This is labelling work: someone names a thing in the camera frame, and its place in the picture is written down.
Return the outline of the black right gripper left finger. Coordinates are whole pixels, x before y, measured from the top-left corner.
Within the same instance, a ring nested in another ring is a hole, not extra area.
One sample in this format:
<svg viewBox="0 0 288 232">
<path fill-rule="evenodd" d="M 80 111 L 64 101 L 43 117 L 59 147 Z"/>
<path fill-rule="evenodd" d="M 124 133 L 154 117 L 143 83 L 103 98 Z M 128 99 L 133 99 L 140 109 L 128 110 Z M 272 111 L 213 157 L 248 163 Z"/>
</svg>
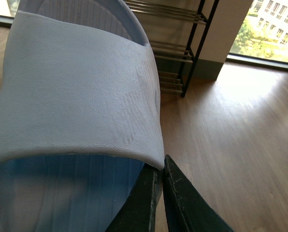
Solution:
<svg viewBox="0 0 288 232">
<path fill-rule="evenodd" d="M 144 164 L 126 202 L 114 217 L 107 232 L 153 232 L 156 208 L 161 196 L 162 172 Z"/>
</svg>

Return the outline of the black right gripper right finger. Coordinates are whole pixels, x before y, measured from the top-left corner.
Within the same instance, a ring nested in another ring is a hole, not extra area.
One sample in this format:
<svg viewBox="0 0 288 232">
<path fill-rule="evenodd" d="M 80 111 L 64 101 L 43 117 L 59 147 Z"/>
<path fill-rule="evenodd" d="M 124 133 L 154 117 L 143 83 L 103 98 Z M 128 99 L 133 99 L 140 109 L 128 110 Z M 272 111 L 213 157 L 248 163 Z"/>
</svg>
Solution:
<svg viewBox="0 0 288 232">
<path fill-rule="evenodd" d="M 165 156 L 163 196 L 170 232 L 232 232 L 206 203 L 170 155 Z"/>
</svg>

